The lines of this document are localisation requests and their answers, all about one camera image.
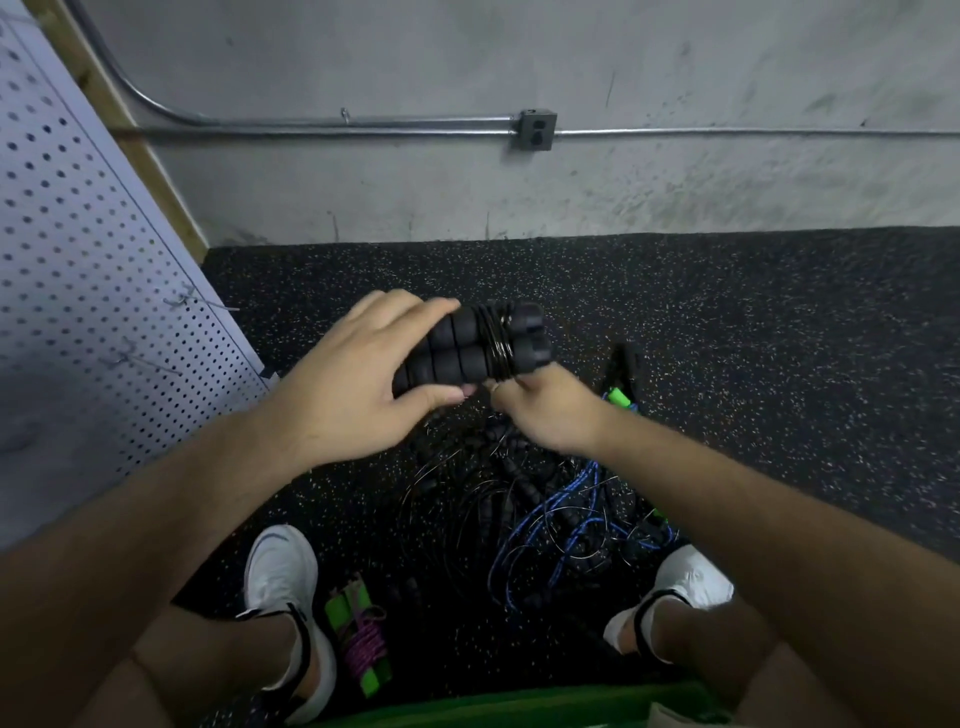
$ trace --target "white pegboard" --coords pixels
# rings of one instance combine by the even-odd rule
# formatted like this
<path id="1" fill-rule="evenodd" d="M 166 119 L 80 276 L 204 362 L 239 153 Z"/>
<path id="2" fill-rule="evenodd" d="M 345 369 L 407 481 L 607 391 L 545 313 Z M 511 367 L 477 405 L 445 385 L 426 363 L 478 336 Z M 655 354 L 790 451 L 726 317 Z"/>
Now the white pegboard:
<path id="1" fill-rule="evenodd" d="M 40 29 L 0 8 L 2 546 L 268 384 Z"/>

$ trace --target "white sneaker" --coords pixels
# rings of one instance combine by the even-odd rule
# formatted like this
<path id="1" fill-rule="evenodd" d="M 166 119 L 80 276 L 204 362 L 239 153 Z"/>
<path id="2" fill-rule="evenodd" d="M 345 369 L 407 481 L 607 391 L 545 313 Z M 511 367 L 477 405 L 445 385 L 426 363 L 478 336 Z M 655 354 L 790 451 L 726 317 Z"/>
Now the white sneaker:
<path id="1" fill-rule="evenodd" d="M 244 574 L 248 611 L 242 617 L 288 614 L 297 625 L 298 638 L 290 666 L 278 683 L 265 689 L 275 693 L 283 704 L 284 722 L 288 725 L 317 717 L 337 682 L 333 646 L 313 619 L 316 591 L 317 557 L 302 533 L 292 525 L 272 525 L 256 537 Z M 303 700 L 293 692 L 309 667 L 311 646 L 319 657 L 320 681 L 313 694 Z"/>
<path id="2" fill-rule="evenodd" d="M 654 607 L 661 599 L 679 599 L 694 609 L 711 609 L 733 598 L 733 584 L 693 544 L 671 553 L 660 568 L 654 588 L 633 609 L 613 615 L 603 631 L 603 639 L 620 651 L 619 638 L 627 619 L 634 621 L 637 645 L 642 638 L 653 653 L 651 629 Z"/>

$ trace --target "person's right arm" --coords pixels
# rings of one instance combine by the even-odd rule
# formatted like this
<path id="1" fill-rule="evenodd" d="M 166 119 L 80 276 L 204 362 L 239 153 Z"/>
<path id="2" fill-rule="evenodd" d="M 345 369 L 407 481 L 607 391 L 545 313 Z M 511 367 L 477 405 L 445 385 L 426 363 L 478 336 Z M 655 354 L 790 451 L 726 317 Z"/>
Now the person's right arm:
<path id="1" fill-rule="evenodd" d="M 960 567 L 600 400 L 558 365 L 492 400 L 656 504 L 865 722 L 960 725 Z"/>

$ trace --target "speckled floor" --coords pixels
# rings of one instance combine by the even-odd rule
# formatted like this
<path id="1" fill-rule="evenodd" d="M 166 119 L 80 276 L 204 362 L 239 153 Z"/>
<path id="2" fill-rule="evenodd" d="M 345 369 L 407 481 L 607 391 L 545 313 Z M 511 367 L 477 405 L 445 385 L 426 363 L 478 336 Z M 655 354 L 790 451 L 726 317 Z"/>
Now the speckled floor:
<path id="1" fill-rule="evenodd" d="M 204 271 L 227 304 L 241 307 L 237 321 L 279 371 L 373 288 L 540 302 L 560 360 L 587 381 L 599 381 L 614 342 L 638 342 L 647 351 L 642 404 L 650 416 L 958 559 L 957 234 L 235 248 L 212 251 Z M 377 503 L 404 467 L 385 455 L 300 478 L 211 557 L 180 601 L 206 614 L 239 611 L 247 549 L 272 522 L 308 535 L 331 583 L 351 570 L 384 589 L 401 583 L 406 574 L 390 558 Z M 407 617 L 424 633 L 405 630 L 398 651 L 430 647 L 418 662 L 397 654 L 402 679 L 385 701 L 625 674 L 583 625 L 451 613 L 441 599 Z M 601 672 L 578 667 L 590 655 L 606 666 Z M 348 688 L 338 695 L 333 712 L 359 705 Z"/>

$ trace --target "shoe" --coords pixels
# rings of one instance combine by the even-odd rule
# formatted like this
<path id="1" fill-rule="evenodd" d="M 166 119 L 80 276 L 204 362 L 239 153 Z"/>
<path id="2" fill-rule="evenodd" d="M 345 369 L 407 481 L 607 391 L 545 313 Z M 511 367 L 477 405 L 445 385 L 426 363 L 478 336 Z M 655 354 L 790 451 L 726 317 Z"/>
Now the shoe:
<path id="1" fill-rule="evenodd" d="M 632 619 L 637 648 L 642 640 L 650 653 L 657 657 L 653 651 L 650 633 L 654 607 L 664 598 L 679 599 L 694 609 L 711 609 L 733 598 L 733 584 L 694 545 L 682 546 L 660 564 L 654 588 L 650 593 L 641 599 L 636 607 L 613 615 L 607 622 L 603 639 L 619 652 L 620 633 L 627 620 Z"/>
<path id="2" fill-rule="evenodd" d="M 239 619 L 287 614 L 297 626 L 299 636 L 287 673 L 276 685 L 264 689 L 265 701 L 278 707 L 287 725 L 317 717 L 337 682 L 333 645 L 313 619 L 317 572 L 317 557 L 306 537 L 292 525 L 272 525 L 253 542 L 244 573 L 247 612 Z M 320 680 L 304 700 L 294 692 L 310 666 L 314 649 Z"/>

